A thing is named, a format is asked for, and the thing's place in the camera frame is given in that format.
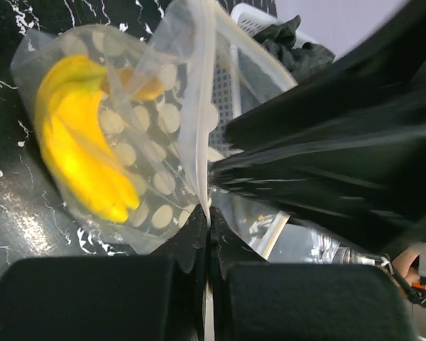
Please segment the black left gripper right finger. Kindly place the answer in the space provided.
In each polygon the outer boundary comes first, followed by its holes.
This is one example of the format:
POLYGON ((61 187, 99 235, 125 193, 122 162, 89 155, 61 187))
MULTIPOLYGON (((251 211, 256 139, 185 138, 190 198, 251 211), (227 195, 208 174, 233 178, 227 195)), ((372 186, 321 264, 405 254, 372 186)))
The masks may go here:
POLYGON ((210 210, 217 340, 416 340, 403 300, 375 266, 267 262, 210 210))

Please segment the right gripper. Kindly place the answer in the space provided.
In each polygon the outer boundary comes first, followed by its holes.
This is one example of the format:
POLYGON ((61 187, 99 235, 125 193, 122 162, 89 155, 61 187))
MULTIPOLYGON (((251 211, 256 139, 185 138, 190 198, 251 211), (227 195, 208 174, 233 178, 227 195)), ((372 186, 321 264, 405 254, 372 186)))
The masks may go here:
POLYGON ((426 1, 225 136, 215 186, 372 253, 426 242, 426 1))

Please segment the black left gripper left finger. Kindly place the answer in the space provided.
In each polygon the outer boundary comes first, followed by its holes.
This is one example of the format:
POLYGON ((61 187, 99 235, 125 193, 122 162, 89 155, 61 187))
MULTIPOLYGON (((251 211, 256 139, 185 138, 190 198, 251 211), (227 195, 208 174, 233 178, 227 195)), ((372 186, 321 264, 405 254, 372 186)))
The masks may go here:
POLYGON ((0 340, 203 340, 207 220, 148 255, 23 259, 0 279, 0 340))

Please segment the clear zip top bag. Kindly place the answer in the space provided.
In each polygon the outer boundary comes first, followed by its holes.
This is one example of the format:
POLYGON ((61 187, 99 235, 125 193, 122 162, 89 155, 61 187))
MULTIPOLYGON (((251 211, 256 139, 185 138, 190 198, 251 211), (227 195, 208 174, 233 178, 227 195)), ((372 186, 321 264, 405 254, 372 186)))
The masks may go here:
POLYGON ((26 32, 11 74, 36 138, 36 95, 57 61, 86 55, 107 68, 110 93, 100 102, 99 124, 139 207, 124 223, 103 220, 50 172, 70 213, 95 237, 148 254, 174 236, 196 207, 208 215, 208 168, 219 157, 209 152, 218 37, 265 64, 258 43, 232 32, 227 17, 215 1, 172 1, 148 42, 106 25, 78 26, 59 36, 26 32))

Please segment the yellow fake banana bunch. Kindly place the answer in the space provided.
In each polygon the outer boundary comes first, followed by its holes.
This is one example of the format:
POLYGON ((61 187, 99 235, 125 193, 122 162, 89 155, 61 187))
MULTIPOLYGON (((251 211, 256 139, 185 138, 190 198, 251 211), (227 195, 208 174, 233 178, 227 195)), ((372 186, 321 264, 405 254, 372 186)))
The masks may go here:
POLYGON ((55 179, 92 214, 124 223, 140 199, 100 128, 99 105, 109 93, 106 66, 86 55, 63 57, 40 84, 34 124, 55 179))

